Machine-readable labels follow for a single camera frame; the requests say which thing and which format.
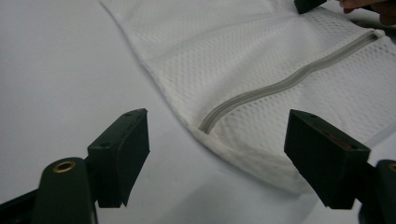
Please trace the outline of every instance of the zipper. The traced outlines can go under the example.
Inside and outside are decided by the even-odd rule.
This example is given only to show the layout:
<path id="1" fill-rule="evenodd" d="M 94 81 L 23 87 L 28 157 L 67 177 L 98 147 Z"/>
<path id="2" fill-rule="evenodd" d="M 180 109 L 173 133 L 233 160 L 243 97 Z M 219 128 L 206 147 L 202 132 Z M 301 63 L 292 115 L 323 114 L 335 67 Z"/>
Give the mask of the zipper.
<path id="1" fill-rule="evenodd" d="M 375 42 L 382 36 L 384 36 L 384 34 L 376 30 L 365 33 L 351 43 L 327 55 L 326 57 L 300 68 L 289 77 L 277 82 L 276 84 L 266 86 L 255 91 L 245 92 L 231 98 L 230 100 L 222 103 L 221 105 L 218 105 L 208 115 L 206 115 L 199 129 L 204 133 L 210 133 L 217 121 L 219 121 L 224 115 L 234 110 L 238 106 L 250 103 L 252 101 L 261 99 L 269 95 L 286 91 L 302 82 L 312 73 L 343 61 L 354 52 Z"/>

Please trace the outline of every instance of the white table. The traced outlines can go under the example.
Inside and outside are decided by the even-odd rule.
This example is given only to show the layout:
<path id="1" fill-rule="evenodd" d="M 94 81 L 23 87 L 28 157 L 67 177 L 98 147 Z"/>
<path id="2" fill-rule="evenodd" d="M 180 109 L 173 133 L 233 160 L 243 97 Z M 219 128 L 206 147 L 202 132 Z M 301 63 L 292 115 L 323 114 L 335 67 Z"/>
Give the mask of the white table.
<path id="1" fill-rule="evenodd" d="M 53 161 L 85 158 L 118 116 L 142 107 L 151 153 L 128 208 L 98 209 L 100 223 L 357 223 L 356 211 L 276 189 L 199 144 L 96 0 L 0 2 L 0 203 L 36 189 Z M 396 134 L 371 161 L 396 160 L 395 145 Z"/>

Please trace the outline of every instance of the brass grommet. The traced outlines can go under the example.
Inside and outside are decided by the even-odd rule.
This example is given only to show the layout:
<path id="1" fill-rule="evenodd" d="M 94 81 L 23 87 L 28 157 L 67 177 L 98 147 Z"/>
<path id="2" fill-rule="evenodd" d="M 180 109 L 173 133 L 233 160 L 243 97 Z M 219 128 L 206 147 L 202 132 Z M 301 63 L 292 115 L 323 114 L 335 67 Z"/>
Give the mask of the brass grommet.
<path id="1" fill-rule="evenodd" d="M 73 169 L 73 167 L 75 167 L 76 163 L 73 161 L 64 161 L 61 162 L 59 164 L 57 164 L 54 168 L 53 168 L 53 172 L 60 174 L 60 173 L 64 173 L 67 171 L 70 171 L 71 169 Z"/>

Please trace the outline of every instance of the finger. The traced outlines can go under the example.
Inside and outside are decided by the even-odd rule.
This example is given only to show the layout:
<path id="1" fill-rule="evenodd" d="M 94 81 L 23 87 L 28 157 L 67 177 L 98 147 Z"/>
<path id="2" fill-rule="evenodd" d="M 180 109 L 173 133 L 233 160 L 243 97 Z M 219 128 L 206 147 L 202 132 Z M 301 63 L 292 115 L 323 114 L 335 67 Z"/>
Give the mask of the finger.
<path id="1" fill-rule="evenodd" d="M 387 0 L 340 0 L 343 8 L 364 7 L 374 3 L 385 2 Z"/>
<path id="2" fill-rule="evenodd" d="M 396 25 L 396 17 L 379 15 L 379 21 L 384 25 Z"/>
<path id="3" fill-rule="evenodd" d="M 387 17 L 396 17 L 396 3 L 383 2 L 372 4 L 371 8 L 379 15 Z"/>

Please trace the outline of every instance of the clamp jaw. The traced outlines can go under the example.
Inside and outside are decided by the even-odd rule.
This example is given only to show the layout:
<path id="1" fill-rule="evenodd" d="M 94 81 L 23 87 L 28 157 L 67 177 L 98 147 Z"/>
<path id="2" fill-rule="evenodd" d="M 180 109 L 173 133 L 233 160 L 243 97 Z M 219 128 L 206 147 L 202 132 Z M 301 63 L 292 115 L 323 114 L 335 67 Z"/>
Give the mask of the clamp jaw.
<path id="1" fill-rule="evenodd" d="M 396 223 L 396 161 L 373 167 L 370 151 L 324 119 L 290 111 L 285 152 L 324 205 L 351 209 L 358 199 L 361 224 Z"/>
<path id="2" fill-rule="evenodd" d="M 147 110 L 120 116 L 90 146 L 89 156 L 56 161 L 39 188 L 0 205 L 0 223 L 97 223 L 95 205 L 128 203 L 149 154 Z"/>

